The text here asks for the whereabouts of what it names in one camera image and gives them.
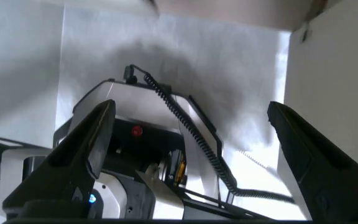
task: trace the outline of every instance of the blue light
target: blue light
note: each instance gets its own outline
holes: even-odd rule
[[[96,197],[93,194],[91,194],[91,197],[89,198],[89,202],[94,203],[95,201],[96,201]]]

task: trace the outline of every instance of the coiled cable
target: coiled cable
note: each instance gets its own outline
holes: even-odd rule
[[[231,174],[231,171],[226,168],[222,161],[218,159],[215,155],[204,136],[200,133],[194,122],[188,116],[188,114],[183,111],[183,109],[177,104],[177,102],[172,98],[171,95],[167,94],[163,88],[158,84],[158,82],[149,74],[148,72],[131,65],[139,71],[143,72],[145,75],[143,77],[144,81],[148,86],[153,89],[159,97],[165,102],[169,110],[178,118],[178,120],[184,125],[184,127],[190,132],[193,136],[201,150],[203,150],[206,158],[209,163],[212,165],[215,173],[226,185],[228,191],[235,196],[240,197],[255,197],[255,198],[266,198],[273,199],[282,202],[295,203],[294,199],[282,194],[276,194],[273,192],[268,192],[264,190],[251,190],[251,189],[239,189],[237,188],[237,181],[234,176]]]

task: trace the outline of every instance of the white wall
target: white wall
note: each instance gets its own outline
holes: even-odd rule
[[[0,137],[52,147],[63,7],[0,0]]]
[[[358,162],[358,1],[343,0],[292,34],[285,103]]]

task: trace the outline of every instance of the black coiled cable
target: black coiled cable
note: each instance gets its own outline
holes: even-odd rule
[[[140,69],[135,65],[131,65],[136,69],[143,72],[145,75],[143,77],[144,81],[158,94],[159,97],[165,102],[169,110],[179,119],[179,121],[184,125],[184,127],[190,132],[193,138],[196,140],[199,147],[203,150],[205,156],[207,157],[209,163],[212,165],[215,173],[226,185],[230,193],[235,196],[240,197],[256,197],[256,198],[266,198],[274,199],[288,203],[295,203],[294,199],[282,194],[276,194],[272,192],[267,192],[264,190],[250,190],[250,189],[238,189],[237,181],[231,174],[229,169],[226,169],[223,166],[222,162],[215,155],[204,136],[200,133],[196,125],[193,123],[188,114],[183,111],[183,109],[177,104],[177,102],[172,98],[171,95],[167,94],[163,88],[158,84],[157,81],[146,71]]]

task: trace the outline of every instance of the red light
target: red light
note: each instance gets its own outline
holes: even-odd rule
[[[139,125],[134,126],[134,127],[132,128],[132,136],[134,136],[134,137],[141,137],[142,133],[143,133],[143,129],[142,129],[142,127],[140,127]]]

